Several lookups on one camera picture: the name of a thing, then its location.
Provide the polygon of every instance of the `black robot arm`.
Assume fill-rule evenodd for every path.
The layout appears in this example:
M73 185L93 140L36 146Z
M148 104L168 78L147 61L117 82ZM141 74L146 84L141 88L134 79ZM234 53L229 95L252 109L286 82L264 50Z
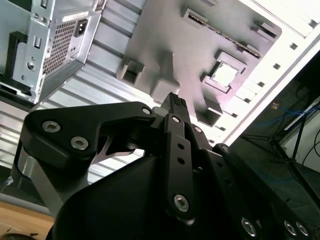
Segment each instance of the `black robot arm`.
M88 184L91 164L135 149L144 157ZM312 239L244 161L209 145L172 93L153 110L127 102L34 111L12 171L55 217L48 240Z

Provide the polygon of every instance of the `wooden surface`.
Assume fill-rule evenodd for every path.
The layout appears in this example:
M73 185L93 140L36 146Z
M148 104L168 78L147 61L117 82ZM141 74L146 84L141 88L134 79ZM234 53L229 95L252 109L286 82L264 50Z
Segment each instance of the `wooden surface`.
M45 240L54 221L51 216L0 201L0 236L17 233Z

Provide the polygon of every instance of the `power inlet socket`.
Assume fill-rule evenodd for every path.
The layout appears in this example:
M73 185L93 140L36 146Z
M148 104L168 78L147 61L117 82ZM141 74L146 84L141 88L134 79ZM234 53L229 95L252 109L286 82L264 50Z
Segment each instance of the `power inlet socket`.
M75 28L74 36L76 38L82 36L86 31L87 25L88 25L88 19L83 19L78 21Z

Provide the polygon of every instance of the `ventilation grille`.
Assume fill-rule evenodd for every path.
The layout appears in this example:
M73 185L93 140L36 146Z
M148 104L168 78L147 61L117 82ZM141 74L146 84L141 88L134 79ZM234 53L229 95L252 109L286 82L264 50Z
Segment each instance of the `ventilation grille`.
M64 64L76 21L60 24L56 27L51 56L44 60L43 74L49 74Z

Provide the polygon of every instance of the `silver bolt head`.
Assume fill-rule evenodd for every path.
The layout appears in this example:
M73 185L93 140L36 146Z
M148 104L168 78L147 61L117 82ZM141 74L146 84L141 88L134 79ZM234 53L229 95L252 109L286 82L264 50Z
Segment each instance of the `silver bolt head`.
M257 231L255 229L255 227L252 225L252 223L246 219L246 218L242 218L241 219L241 224L243 229L251 236L251 237L255 237L257 235Z
M180 194L177 194L174 196L174 204L175 206L181 211L181 212L187 212L189 210L189 202L188 200L180 195Z
M61 129L59 123L55 121L45 121L44 123L42 123L42 128L48 133L56 133Z
M295 228L288 222L288 221L284 221L284 226L286 228L286 230L292 235L292 236L296 236L296 230Z
M70 141L71 146L77 150L86 150L89 146L89 142L82 136L75 136Z
M151 111L150 111L148 108L146 108L146 107L143 107L143 108L142 108L142 111L143 111L145 114L148 114L148 115L151 114Z
M173 121L175 121L176 123L180 123L180 119L177 118L176 116L172 116Z
M306 229L300 222L297 221L297 222L296 222L296 226L298 227L299 231L300 231L303 235L305 235L305 236L308 236L308 235L309 235L307 229Z
M202 130L201 130L198 126L195 126L194 129L195 129L198 133L202 133Z

